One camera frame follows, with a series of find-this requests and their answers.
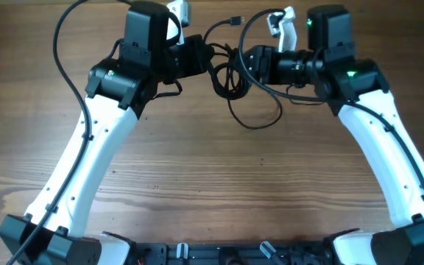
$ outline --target wooden table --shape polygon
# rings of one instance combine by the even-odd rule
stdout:
[[[297,48],[305,49],[306,10],[329,2],[195,1],[185,33],[293,4]],[[424,157],[424,1],[341,2],[352,14],[358,57],[378,62]],[[80,114],[52,57],[54,26],[65,8],[0,5],[0,224],[39,193]],[[124,4],[84,4],[63,25],[60,59],[83,93],[91,66],[123,36],[126,11]],[[210,38],[237,46],[240,32],[222,26]],[[247,47],[259,43],[277,43],[264,20],[247,37]],[[139,242],[260,242],[392,226],[366,159],[328,106],[282,100],[282,120],[251,131],[236,123],[207,74],[181,83],[181,96],[147,105],[117,152],[93,202],[89,233],[107,230]],[[275,103],[257,88],[233,107],[248,124],[276,117]],[[0,240],[0,264],[8,258]]]

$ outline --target wood grain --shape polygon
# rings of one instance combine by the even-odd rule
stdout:
[[[293,1],[299,49],[306,47],[306,10],[325,3]],[[424,1],[341,3],[352,13],[358,56],[371,57],[384,71],[424,157]],[[250,18],[288,4],[197,1],[185,33],[203,34],[232,15]],[[65,8],[0,5],[0,224],[6,213],[22,214],[36,197],[80,114],[52,58],[54,25]],[[88,70],[123,35],[126,11],[123,4],[84,4],[63,25],[60,59],[82,93]],[[224,26],[210,38],[236,46],[240,32]],[[253,27],[246,46],[259,43],[277,43],[264,21]],[[181,83],[181,96],[147,105],[114,157],[91,208],[89,233],[108,230],[169,243],[257,242],[391,227],[370,167],[327,106],[283,100],[281,121],[249,131],[235,122],[206,74]],[[248,124],[277,115],[272,99],[256,88],[233,106]],[[0,264],[8,257],[0,240]]]

